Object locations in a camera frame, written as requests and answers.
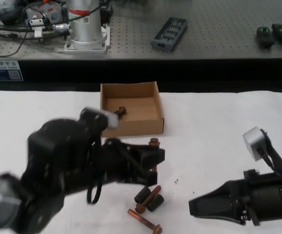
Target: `bolt head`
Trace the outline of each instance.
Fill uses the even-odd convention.
[[[158,138],[151,138],[151,142],[152,142],[152,143],[156,143],[156,142],[158,142],[158,141],[159,141]]]
[[[153,230],[153,234],[161,234],[161,233],[162,233],[162,228],[160,225],[157,225]]]
[[[137,204],[135,210],[138,214],[142,214],[145,212],[145,207],[141,204]]]
[[[119,110],[122,111],[123,113],[126,113],[126,111],[127,111],[126,107],[124,107],[124,106],[121,106],[119,108]]]

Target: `robotic arm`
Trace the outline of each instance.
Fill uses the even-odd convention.
[[[40,233],[66,195],[87,190],[87,202],[95,204],[107,183],[157,184],[157,172],[150,169],[164,161],[165,151],[116,138],[101,145],[101,131],[117,125],[117,115],[85,108],[77,121],[51,120],[32,133],[22,177],[0,175],[0,229]]]

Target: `gray screwdriver bit case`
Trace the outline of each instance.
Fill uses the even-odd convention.
[[[170,17],[156,37],[152,40],[152,47],[162,51],[173,50],[187,25],[187,19]]]

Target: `blue label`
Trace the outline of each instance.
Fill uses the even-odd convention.
[[[20,70],[0,70],[0,80],[23,80]]]

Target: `gray metal surface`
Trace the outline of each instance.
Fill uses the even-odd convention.
[[[170,17],[189,20],[172,52],[150,45]],[[106,55],[66,55],[63,39],[25,43],[17,59],[237,59],[282,58],[282,45],[261,49],[259,26],[282,24],[282,0],[127,0],[115,1],[111,48]],[[0,55],[14,52],[17,42],[0,41]]]

